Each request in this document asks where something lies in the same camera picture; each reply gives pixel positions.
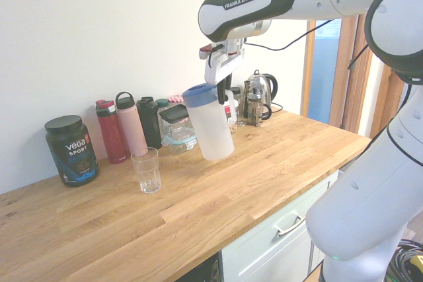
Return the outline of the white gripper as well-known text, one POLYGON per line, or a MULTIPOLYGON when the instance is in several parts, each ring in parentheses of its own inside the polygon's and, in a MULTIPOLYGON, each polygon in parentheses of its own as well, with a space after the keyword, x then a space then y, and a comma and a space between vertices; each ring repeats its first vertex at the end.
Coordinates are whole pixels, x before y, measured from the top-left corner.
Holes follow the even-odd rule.
POLYGON ((233 39, 204 46, 204 79, 207 83, 217 84, 217 99, 220 104, 225 103, 225 91, 231 87, 232 72, 243 63, 244 43, 245 39, 233 39))

